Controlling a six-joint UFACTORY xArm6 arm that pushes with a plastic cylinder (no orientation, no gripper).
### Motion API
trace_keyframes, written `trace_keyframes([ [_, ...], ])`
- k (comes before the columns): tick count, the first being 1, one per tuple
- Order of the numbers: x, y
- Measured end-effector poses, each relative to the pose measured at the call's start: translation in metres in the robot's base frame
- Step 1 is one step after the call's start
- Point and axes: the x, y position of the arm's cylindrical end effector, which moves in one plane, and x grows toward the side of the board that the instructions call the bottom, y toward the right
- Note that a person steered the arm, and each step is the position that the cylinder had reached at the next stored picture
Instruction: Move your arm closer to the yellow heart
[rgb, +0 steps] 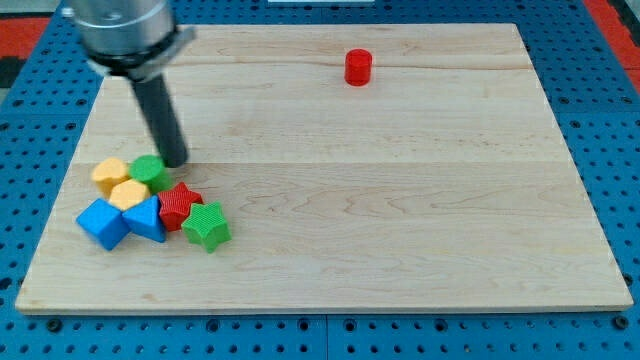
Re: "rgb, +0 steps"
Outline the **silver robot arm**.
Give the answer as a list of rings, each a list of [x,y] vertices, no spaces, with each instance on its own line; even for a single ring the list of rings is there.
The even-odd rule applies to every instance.
[[[196,38],[167,0],[66,0],[62,15],[74,22],[92,70],[132,82],[161,75]]]

